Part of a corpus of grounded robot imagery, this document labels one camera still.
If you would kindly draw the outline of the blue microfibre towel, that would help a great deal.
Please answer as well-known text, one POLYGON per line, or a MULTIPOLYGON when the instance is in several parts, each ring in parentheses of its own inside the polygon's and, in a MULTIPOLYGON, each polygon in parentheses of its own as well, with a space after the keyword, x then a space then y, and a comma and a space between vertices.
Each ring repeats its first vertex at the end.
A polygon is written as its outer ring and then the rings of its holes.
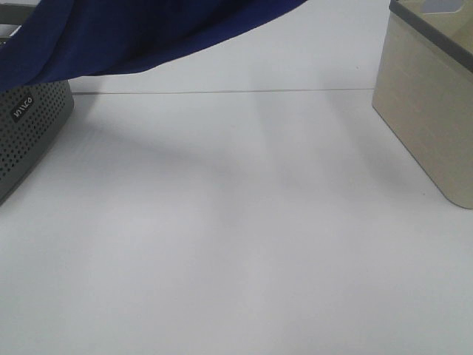
POLYGON ((144 72, 267 24, 302 1, 40 1, 1 46, 1 90, 144 72))

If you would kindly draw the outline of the beige plastic storage bin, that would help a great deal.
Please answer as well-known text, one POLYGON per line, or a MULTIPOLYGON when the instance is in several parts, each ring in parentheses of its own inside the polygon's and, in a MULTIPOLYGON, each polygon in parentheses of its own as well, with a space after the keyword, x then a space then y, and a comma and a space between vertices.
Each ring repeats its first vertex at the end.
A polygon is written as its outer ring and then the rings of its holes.
POLYGON ((441 194, 472 208, 472 2, 391 1, 372 107, 441 194))

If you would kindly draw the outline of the grey perforated plastic basket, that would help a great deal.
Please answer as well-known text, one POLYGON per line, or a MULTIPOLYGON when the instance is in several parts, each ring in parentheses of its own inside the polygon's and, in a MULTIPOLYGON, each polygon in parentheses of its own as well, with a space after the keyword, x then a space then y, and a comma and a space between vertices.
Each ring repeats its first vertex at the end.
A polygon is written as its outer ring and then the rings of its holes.
POLYGON ((1 200, 37 166, 74 109, 69 82, 44 78, 68 1, 1 2, 1 200))

